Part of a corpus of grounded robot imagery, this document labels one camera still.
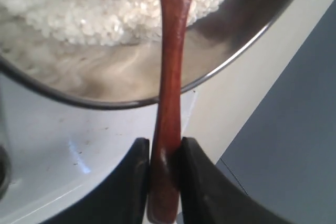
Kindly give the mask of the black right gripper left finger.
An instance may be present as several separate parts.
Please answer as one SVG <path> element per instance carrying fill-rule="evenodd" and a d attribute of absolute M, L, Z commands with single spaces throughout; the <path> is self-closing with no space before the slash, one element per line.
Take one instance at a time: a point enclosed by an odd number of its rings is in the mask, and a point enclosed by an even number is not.
<path fill-rule="evenodd" d="M 137 138 L 104 181 L 47 223 L 142 223 L 148 171 L 149 140 Z"/>

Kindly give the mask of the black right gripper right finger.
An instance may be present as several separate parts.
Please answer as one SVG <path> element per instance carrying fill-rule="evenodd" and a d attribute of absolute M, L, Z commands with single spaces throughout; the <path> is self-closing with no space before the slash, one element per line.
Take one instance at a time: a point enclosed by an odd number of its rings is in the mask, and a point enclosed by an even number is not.
<path fill-rule="evenodd" d="M 287 223 L 232 184 L 191 137 L 181 142 L 180 188 L 184 223 Z"/>

